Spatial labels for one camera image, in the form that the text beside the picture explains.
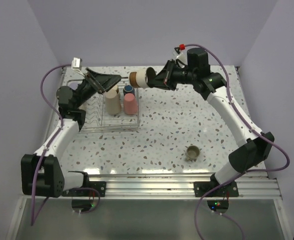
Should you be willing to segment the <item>beige plastic cup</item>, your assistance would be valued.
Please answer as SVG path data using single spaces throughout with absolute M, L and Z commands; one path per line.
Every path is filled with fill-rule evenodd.
M 106 111 L 110 115 L 116 115 L 121 112 L 121 103 L 118 93 L 111 89 L 104 94 Z

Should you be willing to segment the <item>dark blue ceramic mug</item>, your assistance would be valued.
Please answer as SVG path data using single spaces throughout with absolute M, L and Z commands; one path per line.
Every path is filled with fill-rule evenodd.
M 123 87 L 123 94 L 133 94 L 135 95 L 135 89 L 131 85 L 125 85 Z

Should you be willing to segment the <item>pink plastic cup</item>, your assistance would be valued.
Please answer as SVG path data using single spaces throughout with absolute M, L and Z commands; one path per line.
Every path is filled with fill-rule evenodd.
M 135 96 L 132 93 L 127 93 L 124 95 L 124 112 L 127 115 L 134 115 L 138 111 L 138 104 Z

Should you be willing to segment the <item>steel wire dish rack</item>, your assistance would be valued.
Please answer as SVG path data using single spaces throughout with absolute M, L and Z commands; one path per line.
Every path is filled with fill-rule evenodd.
M 140 125 L 139 111 L 128 115 L 124 112 L 123 88 L 129 84 L 128 80 L 121 80 L 117 83 L 118 97 L 121 104 L 121 112 L 111 115 L 107 112 L 105 97 L 102 94 L 95 94 L 80 106 L 86 111 L 85 124 L 81 129 L 82 134 L 95 132 L 111 132 L 135 130 Z

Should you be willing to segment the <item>small olive handled cup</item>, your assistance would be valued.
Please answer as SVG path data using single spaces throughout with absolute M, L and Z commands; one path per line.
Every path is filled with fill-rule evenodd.
M 190 145 L 185 152 L 185 159 L 187 161 L 196 161 L 200 155 L 200 149 L 195 145 Z

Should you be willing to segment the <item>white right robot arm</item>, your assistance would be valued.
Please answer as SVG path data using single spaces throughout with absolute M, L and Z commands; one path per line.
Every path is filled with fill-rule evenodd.
M 239 107 L 231 94 L 224 77 L 212 72 L 208 53 L 201 47 L 187 51 L 187 63 L 168 60 L 158 73 L 148 74 L 147 85 L 150 88 L 176 90 L 178 84 L 192 85 L 222 117 L 231 131 L 238 149 L 228 156 L 228 162 L 211 177 L 210 192 L 221 196 L 227 191 L 226 182 L 266 160 L 274 142 L 272 133 L 264 133 Z

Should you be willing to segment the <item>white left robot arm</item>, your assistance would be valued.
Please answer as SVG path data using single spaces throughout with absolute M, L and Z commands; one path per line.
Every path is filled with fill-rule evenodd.
M 58 198 L 64 191 L 73 190 L 83 197 L 90 192 L 88 174 L 62 170 L 59 160 L 85 123 L 86 111 L 80 106 L 94 94 L 103 94 L 112 89 L 121 76 L 98 73 L 89 68 L 86 71 L 76 89 L 67 85 L 58 88 L 58 108 L 55 111 L 60 123 L 38 150 L 25 154 L 21 159 L 22 190 L 25 195 Z

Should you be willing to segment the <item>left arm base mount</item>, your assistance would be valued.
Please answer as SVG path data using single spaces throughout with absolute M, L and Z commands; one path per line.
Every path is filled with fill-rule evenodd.
M 100 197 L 105 197 L 107 182 L 106 181 L 90 181 L 86 188 L 95 189 Z M 62 193 L 63 197 L 97 197 L 98 194 L 93 190 L 67 190 Z

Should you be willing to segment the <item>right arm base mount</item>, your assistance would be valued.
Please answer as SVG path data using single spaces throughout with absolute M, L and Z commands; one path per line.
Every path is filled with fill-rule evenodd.
M 195 181 L 193 183 L 194 194 L 196 197 L 238 197 L 238 187 L 235 181 L 230 181 L 225 184 L 218 184 L 211 181 Z

